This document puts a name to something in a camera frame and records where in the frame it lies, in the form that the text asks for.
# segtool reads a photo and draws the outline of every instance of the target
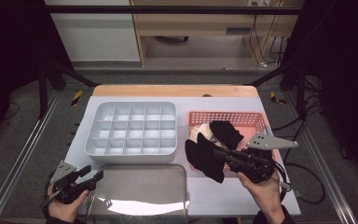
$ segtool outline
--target person's left hand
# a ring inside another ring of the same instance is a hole
[[[53,194],[53,185],[48,187],[48,196]],[[77,210],[86,201],[89,191],[84,190],[80,196],[72,203],[64,204],[54,199],[48,204],[48,214],[62,221],[73,223],[76,219]]]

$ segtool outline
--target metal bar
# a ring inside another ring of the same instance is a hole
[[[0,215],[7,203],[8,198],[10,197],[13,189],[16,187],[17,181],[19,180],[24,167],[29,160],[36,143],[38,142],[43,130],[45,129],[48,120],[58,102],[60,97],[60,91],[54,91],[50,97],[49,107],[46,111],[45,116],[42,119],[39,119],[36,125],[34,126],[31,135],[29,136],[27,142],[25,143],[22,151],[11,168],[10,173],[7,175],[7,178],[0,188]]]
[[[239,14],[315,15],[320,8],[303,7],[186,7],[186,6],[27,6],[32,11],[80,14]]]
[[[295,113],[295,115],[297,115],[295,100],[290,94],[287,93],[287,91],[284,91],[284,95],[285,98],[288,99],[287,102],[291,106],[293,112]],[[325,162],[324,157],[322,156],[318,148],[318,145],[315,143],[312,134],[307,127],[305,127],[304,136],[310,149],[310,155],[313,159],[313,162],[315,163],[316,168],[319,171],[319,174],[321,175],[321,179],[324,182],[326,191],[329,194],[330,199],[336,208],[339,219],[342,223],[357,223],[353,212],[351,211],[351,208],[344,197],[344,194],[342,193],[336,179],[334,178],[334,175],[328,168],[327,163]]]

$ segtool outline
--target wooden panel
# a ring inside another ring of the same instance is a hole
[[[101,85],[93,96],[258,97],[252,86],[232,85]]]

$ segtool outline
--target gray floor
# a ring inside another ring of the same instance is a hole
[[[275,63],[267,68],[253,66],[249,53],[240,38],[193,37],[188,42],[180,39],[152,38],[145,67],[118,66],[115,70],[96,70],[95,67],[82,67],[78,72],[85,77],[104,84],[233,84],[241,85],[265,75],[276,67]],[[6,198],[0,198],[0,223],[43,223],[43,216],[37,206],[42,201],[43,187],[48,173],[64,159],[66,151],[76,133],[76,127],[82,119],[92,88],[65,77],[68,85],[65,91],[56,92],[49,87],[49,96],[57,97],[54,110],[45,124],[43,132],[27,155],[15,186],[7,192]],[[282,92],[278,88],[280,77],[276,77],[258,88],[271,127],[280,127],[296,117],[292,105],[295,90]],[[77,106],[70,106],[76,91],[83,94]],[[270,92],[274,91],[278,99],[285,99],[287,105],[270,101]],[[7,184],[7,176],[16,159],[22,153],[27,140],[37,124],[39,113],[38,86],[36,82],[13,91],[7,116],[0,125],[0,189]],[[308,105],[317,103],[311,98]],[[340,144],[332,132],[328,121],[315,107],[307,116],[307,129],[297,138],[300,144],[290,152],[288,162],[302,164],[318,176],[322,176],[319,166],[315,165],[312,153],[315,146],[308,144],[311,139],[316,143],[326,165],[331,171],[337,188],[344,197],[358,223],[358,164],[343,159]],[[292,136],[298,129],[298,123],[274,132],[280,137]],[[317,180],[307,172],[287,166],[287,172],[295,190],[310,201],[318,200],[321,187]],[[295,217],[298,223],[341,223],[339,207],[334,194],[328,193],[319,204],[309,204],[298,200],[301,216]],[[213,223],[211,219],[204,223]]]

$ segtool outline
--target human hand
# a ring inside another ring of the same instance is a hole
[[[53,194],[53,185],[48,187],[48,196]],[[64,204],[60,203],[58,200],[54,199],[48,204],[48,214],[51,217],[55,217],[62,221],[73,223],[76,219],[77,209],[80,205],[86,201],[89,195],[89,191],[84,190],[80,196],[74,200],[72,203]]]
[[[237,177],[242,185],[252,194],[255,203],[266,216],[268,223],[282,223],[284,213],[281,207],[279,176],[277,171],[274,171],[269,180],[258,184],[253,183],[241,172],[237,172]]]

